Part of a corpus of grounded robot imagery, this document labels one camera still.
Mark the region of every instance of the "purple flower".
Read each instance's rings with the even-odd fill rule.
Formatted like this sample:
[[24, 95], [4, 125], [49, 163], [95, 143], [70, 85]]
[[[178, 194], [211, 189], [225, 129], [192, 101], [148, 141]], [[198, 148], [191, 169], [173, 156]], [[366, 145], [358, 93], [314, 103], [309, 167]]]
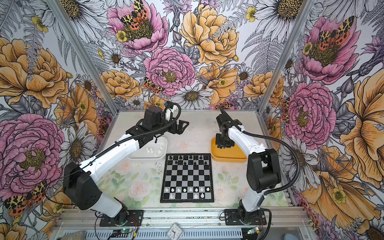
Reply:
[[164, 0], [164, 5], [164, 12], [167, 15], [176, 11], [179, 11], [185, 15], [191, 10], [191, 0]]
[[38, 114], [0, 123], [0, 197], [27, 195], [42, 181], [61, 175], [58, 167], [64, 134]]
[[168, 23], [166, 17], [161, 18], [153, 4], [149, 6], [144, 0], [143, 3], [144, 8], [148, 10], [148, 19], [140, 24], [138, 30], [125, 27], [120, 20], [121, 17], [132, 14], [134, 4], [131, 4], [130, 7], [124, 4], [122, 8], [116, 6], [116, 8], [108, 8], [107, 10], [108, 24], [112, 26], [109, 31], [116, 35], [116, 42], [123, 44], [126, 50], [123, 53], [128, 56], [154, 51], [156, 48], [167, 44]]
[[165, 95], [173, 96], [175, 91], [195, 81], [192, 60], [175, 49], [159, 48], [143, 63], [147, 70], [146, 77], [155, 85], [164, 88]]
[[206, 5], [209, 5], [211, 8], [217, 8], [218, 7], [218, 0], [201, 0], [201, 3]]
[[327, 141], [336, 124], [332, 95], [320, 83], [300, 83], [290, 98], [288, 115], [290, 121], [285, 125], [287, 136], [294, 135], [311, 150]]

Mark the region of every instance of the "analog clock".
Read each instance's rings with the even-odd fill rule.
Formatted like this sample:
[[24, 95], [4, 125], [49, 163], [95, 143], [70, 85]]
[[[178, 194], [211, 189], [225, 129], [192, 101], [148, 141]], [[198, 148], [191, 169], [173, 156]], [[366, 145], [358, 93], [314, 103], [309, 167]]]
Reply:
[[172, 226], [167, 231], [167, 236], [171, 240], [178, 240], [182, 234], [183, 234], [183, 230], [176, 223], [173, 223]]

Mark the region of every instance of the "orange peony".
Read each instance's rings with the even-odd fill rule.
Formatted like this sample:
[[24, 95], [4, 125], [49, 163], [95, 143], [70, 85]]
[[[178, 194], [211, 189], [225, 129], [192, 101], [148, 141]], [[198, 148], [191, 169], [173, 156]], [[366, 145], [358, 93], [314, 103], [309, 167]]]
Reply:
[[67, 74], [48, 49], [38, 46], [36, 66], [28, 80], [26, 48], [29, 47], [21, 39], [10, 43], [6, 38], [0, 38], [0, 96], [11, 96], [8, 104], [13, 104], [23, 94], [30, 95], [39, 99], [43, 108], [49, 108], [57, 98], [68, 93]]
[[[268, 87], [269, 81], [271, 81], [271, 77], [272, 72], [267, 72], [266, 74], [260, 73], [258, 76], [250, 78], [251, 84], [244, 87], [244, 96], [246, 98], [263, 96], [266, 88]], [[280, 76], [269, 100], [275, 108], [280, 104], [281, 99], [283, 98], [283, 84], [283, 76]]]
[[202, 82], [208, 82], [206, 89], [213, 89], [213, 95], [210, 96], [211, 105], [224, 101], [231, 95], [230, 92], [236, 90], [236, 83], [240, 83], [240, 78], [237, 76], [237, 68], [220, 68], [218, 66], [210, 65], [201, 68], [196, 74]]
[[196, 46], [200, 51], [200, 63], [222, 67], [229, 62], [229, 58], [235, 57], [239, 39], [235, 28], [219, 37], [212, 37], [224, 24], [227, 24], [227, 17], [217, 15], [217, 11], [209, 5], [204, 7], [200, 4], [198, 16], [192, 12], [184, 15], [180, 34], [188, 40], [185, 45]]
[[58, 125], [72, 125], [76, 130], [81, 122], [88, 124], [88, 130], [97, 135], [98, 119], [94, 101], [87, 96], [84, 88], [77, 84], [76, 89], [71, 88], [71, 97], [60, 98], [55, 108], [56, 123]]

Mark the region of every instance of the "fern leaf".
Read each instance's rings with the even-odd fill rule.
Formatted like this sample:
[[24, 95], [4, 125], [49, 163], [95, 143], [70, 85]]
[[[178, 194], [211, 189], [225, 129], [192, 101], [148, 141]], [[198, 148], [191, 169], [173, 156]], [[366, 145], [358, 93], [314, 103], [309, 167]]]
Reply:
[[0, 15], [0, 34], [9, 39], [10, 37], [6, 34], [6, 31], [12, 37], [13, 32], [20, 29], [20, 21], [23, 15], [15, 0], [0, 0], [0, 7], [4, 12], [4, 14]]

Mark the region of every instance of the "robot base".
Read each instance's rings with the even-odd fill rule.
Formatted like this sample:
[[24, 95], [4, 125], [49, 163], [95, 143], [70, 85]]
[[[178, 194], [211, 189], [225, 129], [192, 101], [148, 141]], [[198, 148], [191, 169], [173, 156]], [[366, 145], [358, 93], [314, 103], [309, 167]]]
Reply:
[[[127, 210], [127, 216], [130, 218], [133, 218], [137, 222], [138, 226], [141, 226], [141, 220], [143, 217], [143, 213], [144, 213], [143, 210]], [[127, 219], [123, 223], [119, 223], [115, 218], [111, 218], [111, 217], [103, 214], [103, 216], [101, 217], [100, 226], [101, 227], [116, 227], [116, 226], [118, 226], [118, 227], [134, 227], [136, 225], [130, 219]]]
[[234, 226], [234, 225], [261, 225], [260, 220], [263, 225], [266, 225], [266, 219], [264, 211], [257, 211], [257, 214], [243, 222], [240, 220], [240, 214], [237, 209], [224, 209], [225, 225]]

